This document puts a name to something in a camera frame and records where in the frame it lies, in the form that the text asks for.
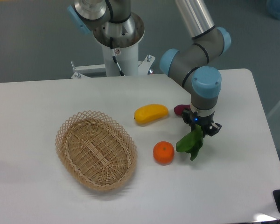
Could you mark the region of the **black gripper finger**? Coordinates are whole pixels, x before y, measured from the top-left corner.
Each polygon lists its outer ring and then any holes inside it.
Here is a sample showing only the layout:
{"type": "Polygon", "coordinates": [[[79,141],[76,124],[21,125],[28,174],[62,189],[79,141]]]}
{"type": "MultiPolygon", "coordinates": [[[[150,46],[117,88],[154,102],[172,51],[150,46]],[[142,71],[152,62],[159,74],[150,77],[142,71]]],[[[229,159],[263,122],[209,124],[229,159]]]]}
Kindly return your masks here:
{"type": "Polygon", "coordinates": [[[209,125],[203,126],[203,136],[214,136],[216,135],[222,128],[222,125],[219,123],[211,123],[209,125]]]}
{"type": "Polygon", "coordinates": [[[190,109],[184,109],[182,111],[182,119],[184,123],[188,124],[191,128],[191,131],[194,131],[196,128],[196,122],[194,119],[191,117],[192,116],[192,111],[190,109]]]}

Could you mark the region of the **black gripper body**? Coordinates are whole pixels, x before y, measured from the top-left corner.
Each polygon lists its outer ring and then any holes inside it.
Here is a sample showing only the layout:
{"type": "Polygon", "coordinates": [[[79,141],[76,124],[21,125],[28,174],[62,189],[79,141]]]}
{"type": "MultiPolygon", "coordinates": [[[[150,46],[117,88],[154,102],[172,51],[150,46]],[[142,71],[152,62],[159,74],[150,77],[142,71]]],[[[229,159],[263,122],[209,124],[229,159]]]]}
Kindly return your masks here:
{"type": "Polygon", "coordinates": [[[190,112],[190,127],[191,127],[191,131],[194,131],[196,128],[196,125],[199,125],[203,130],[205,128],[209,128],[212,125],[213,122],[213,117],[214,117],[214,113],[212,113],[209,116],[206,117],[201,117],[198,116],[197,112],[190,112]]]}

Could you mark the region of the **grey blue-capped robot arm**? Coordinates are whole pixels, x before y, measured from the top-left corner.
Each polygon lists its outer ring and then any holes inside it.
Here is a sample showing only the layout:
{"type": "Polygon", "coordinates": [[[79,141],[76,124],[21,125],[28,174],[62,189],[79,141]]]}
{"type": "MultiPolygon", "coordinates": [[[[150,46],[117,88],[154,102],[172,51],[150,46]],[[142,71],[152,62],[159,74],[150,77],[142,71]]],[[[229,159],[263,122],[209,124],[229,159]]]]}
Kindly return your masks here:
{"type": "MultiPolygon", "coordinates": [[[[191,95],[191,104],[182,118],[192,130],[203,135],[217,134],[221,125],[213,116],[221,91],[221,74],[208,64],[231,45],[230,34],[216,27],[202,0],[178,0],[178,10],[193,44],[184,52],[167,50],[160,69],[191,95]]],[[[138,44],[144,36],[142,19],[131,11],[128,0],[76,0],[67,11],[84,34],[93,33],[101,45],[107,76],[147,74],[138,63],[138,44]]]]}

